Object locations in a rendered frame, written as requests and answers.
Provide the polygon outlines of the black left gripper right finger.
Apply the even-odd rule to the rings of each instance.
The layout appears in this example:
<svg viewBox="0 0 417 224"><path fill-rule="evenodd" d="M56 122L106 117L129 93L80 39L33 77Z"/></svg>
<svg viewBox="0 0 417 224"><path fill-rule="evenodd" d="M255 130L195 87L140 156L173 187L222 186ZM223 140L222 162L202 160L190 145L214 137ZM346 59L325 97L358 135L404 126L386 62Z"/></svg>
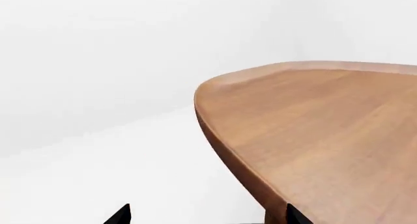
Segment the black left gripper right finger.
<svg viewBox="0 0 417 224"><path fill-rule="evenodd" d="M312 224L312 221L297 210L292 204L287 204L286 221L287 224Z"/></svg>

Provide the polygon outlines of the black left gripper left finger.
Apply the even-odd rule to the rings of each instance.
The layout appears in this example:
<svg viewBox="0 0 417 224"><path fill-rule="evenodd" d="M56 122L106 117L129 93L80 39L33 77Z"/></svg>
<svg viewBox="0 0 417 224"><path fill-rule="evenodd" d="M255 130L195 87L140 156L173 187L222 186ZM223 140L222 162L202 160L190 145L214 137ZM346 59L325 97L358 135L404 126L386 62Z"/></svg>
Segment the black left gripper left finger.
<svg viewBox="0 0 417 224"><path fill-rule="evenodd" d="M107 221L103 224L130 224L131 211L130 204L125 204L120 210L115 212Z"/></svg>

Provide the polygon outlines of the brown wooden table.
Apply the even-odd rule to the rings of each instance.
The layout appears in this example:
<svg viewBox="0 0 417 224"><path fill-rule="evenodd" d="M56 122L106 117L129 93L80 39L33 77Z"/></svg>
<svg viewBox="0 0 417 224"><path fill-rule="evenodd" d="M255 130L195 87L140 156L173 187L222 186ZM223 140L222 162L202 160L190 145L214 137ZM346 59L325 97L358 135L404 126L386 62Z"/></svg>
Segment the brown wooden table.
<svg viewBox="0 0 417 224"><path fill-rule="evenodd" d="M211 147L287 224L417 224L417 65L291 61L202 83L194 95Z"/></svg>

